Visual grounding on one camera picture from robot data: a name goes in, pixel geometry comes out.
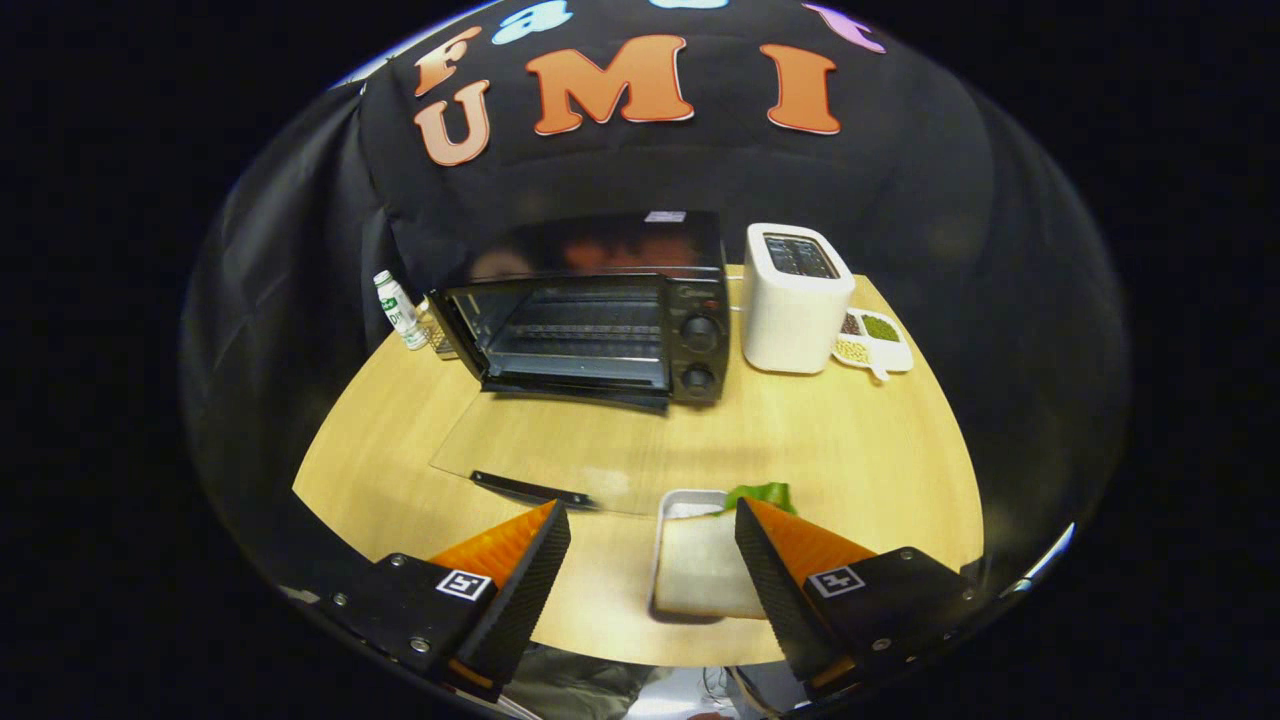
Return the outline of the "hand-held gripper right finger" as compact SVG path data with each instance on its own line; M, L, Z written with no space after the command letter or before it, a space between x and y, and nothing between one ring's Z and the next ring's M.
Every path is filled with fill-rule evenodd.
M772 632L808 693L887 680L957 638L984 598L923 550L878 553L758 498L735 542Z

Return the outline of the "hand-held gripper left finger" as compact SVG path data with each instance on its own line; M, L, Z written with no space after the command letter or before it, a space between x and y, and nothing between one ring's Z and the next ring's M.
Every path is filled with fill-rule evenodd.
M552 500L431 559L390 553L320 609L413 675L494 702L515 676L570 542L566 507Z

